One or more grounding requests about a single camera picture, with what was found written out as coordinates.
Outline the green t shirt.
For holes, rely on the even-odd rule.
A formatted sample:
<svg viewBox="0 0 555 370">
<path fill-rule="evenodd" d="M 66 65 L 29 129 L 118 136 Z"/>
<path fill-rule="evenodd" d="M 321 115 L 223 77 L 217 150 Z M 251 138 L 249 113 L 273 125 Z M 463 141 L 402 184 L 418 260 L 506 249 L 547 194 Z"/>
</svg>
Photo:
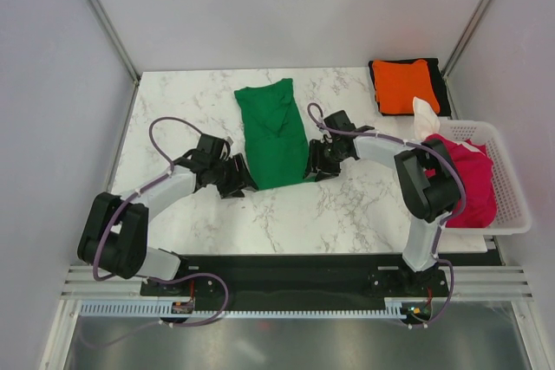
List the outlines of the green t shirt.
<svg viewBox="0 0 555 370">
<path fill-rule="evenodd" d="M 307 182 L 309 142 L 294 97 L 293 80 L 234 92 L 240 108 L 245 154 L 260 191 Z"/>
</svg>

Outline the white plastic basket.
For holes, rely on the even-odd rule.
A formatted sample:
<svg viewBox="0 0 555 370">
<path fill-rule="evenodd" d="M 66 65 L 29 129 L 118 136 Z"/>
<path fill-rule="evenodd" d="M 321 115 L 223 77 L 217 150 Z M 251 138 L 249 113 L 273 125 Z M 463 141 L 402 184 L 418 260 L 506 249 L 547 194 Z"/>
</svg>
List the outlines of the white plastic basket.
<svg viewBox="0 0 555 370">
<path fill-rule="evenodd" d="M 493 162 L 492 185 L 497 206 L 495 219 L 486 228 L 447 227 L 446 233 L 462 235 L 512 235 L 526 233 L 532 226 L 532 218 L 513 169 L 508 153 L 497 129 L 483 121 L 448 120 L 415 122 L 418 139 L 437 133 L 452 142 L 470 142 L 476 148 L 486 148 L 486 155 Z"/>
</svg>

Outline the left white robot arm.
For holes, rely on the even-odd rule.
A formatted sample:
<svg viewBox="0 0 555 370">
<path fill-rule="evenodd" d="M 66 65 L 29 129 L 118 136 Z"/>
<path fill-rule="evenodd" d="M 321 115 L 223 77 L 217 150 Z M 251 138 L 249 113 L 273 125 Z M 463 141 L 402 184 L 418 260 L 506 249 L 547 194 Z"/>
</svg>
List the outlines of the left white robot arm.
<svg viewBox="0 0 555 370">
<path fill-rule="evenodd" d="M 202 134 L 160 177 L 121 196 L 98 194 L 77 247 L 78 258 L 109 277 L 153 278 L 170 294 L 183 294 L 190 285 L 189 272 L 180 267 L 179 255 L 148 245 L 148 226 L 165 209 L 209 185 L 222 198 L 242 198 L 244 189 L 258 188 L 243 154 L 231 154 L 229 140 Z"/>
</svg>

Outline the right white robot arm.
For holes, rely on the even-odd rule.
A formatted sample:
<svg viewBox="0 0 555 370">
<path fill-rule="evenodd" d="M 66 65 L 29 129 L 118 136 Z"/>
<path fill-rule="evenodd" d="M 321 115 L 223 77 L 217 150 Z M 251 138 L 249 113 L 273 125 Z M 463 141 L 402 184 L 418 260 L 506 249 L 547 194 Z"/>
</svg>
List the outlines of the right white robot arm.
<svg viewBox="0 0 555 370">
<path fill-rule="evenodd" d="M 316 109 L 320 114 L 315 116 Z M 447 222 L 466 206 L 466 189 L 441 140 L 414 142 L 382 133 L 373 127 L 356 127 L 345 111 L 325 117 L 316 103 L 307 113 L 323 132 L 309 143 L 304 171 L 307 179 L 323 181 L 341 173 L 347 159 L 369 160 L 396 173 L 402 199 L 411 214 L 402 259 L 407 268 L 397 273 L 399 289 L 417 295 L 428 285 L 427 269 L 439 262 L 439 240 Z"/>
</svg>

